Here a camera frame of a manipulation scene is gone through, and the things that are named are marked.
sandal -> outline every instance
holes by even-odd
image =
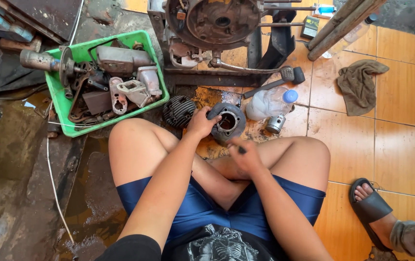
[[[357,201],[355,199],[354,191],[356,190],[357,186],[362,186],[364,183],[367,183],[373,189],[373,193],[362,201]],[[373,188],[372,183],[370,183],[370,181],[368,181],[366,178],[360,178],[356,180],[349,190],[349,202],[374,245],[381,251],[392,251],[383,245],[377,234],[369,225],[369,223],[375,222],[393,211],[393,209]]]

wooden block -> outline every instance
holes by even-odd
[[[18,52],[24,49],[40,52],[41,41],[42,39],[39,35],[35,36],[30,43],[16,42],[2,38],[0,39],[0,48]]]

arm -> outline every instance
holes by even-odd
[[[156,240],[161,250],[164,248],[172,221],[188,189],[196,147],[219,121],[218,117],[207,120],[205,115],[209,110],[206,106],[195,111],[187,133],[157,167],[119,239],[143,234]]]
[[[272,233],[288,256],[296,261],[332,261],[307,218],[262,164],[256,145],[238,138],[234,138],[231,144],[230,155],[249,173]],[[238,146],[247,152],[239,154]]]

blue bottle cap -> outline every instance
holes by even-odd
[[[286,103],[294,103],[297,100],[297,92],[295,90],[287,90],[283,94],[283,101]]]

metal plate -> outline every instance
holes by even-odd
[[[7,0],[28,17],[70,40],[82,0]]]

